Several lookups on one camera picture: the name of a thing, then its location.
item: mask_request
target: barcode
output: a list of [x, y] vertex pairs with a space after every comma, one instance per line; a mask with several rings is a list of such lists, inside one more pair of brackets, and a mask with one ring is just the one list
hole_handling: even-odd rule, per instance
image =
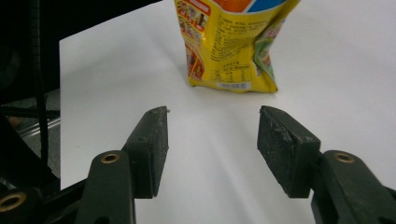
[[225, 89], [243, 89], [250, 90], [251, 84], [250, 82], [241, 82], [241, 83], [218, 83], [218, 87]]

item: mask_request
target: plastic wrapper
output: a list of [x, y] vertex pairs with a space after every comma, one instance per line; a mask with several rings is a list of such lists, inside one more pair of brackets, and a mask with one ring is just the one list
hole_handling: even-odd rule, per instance
[[269, 48], [299, 0], [175, 0], [189, 83], [275, 92]]

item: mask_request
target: white table surface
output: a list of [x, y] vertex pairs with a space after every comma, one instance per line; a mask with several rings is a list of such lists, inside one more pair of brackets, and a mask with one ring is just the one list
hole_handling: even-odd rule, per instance
[[396, 189], [396, 3], [303, 0], [271, 49], [279, 92], [187, 84], [172, 0], [61, 41], [62, 187], [99, 153], [121, 149], [151, 108], [166, 105], [169, 151], [160, 192], [136, 200], [144, 223], [315, 223], [257, 150], [259, 109], [285, 110], [321, 141], [363, 159]]

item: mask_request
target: snack package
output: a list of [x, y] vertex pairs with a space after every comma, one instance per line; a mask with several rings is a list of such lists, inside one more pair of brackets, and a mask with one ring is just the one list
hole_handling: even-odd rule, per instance
[[175, 0], [192, 86], [275, 92], [269, 55], [299, 0]]

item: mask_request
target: black cable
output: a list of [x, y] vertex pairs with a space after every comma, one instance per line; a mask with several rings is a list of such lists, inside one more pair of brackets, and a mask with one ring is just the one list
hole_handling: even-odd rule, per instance
[[43, 188], [45, 186], [42, 186], [42, 183], [45, 182], [45, 173], [48, 168], [49, 159], [49, 129], [47, 123], [47, 109], [44, 96], [43, 76], [41, 71], [40, 0], [30, 0], [29, 13], [33, 56], [33, 75], [35, 78], [35, 98], [37, 103], [41, 141], [41, 178], [39, 187]]

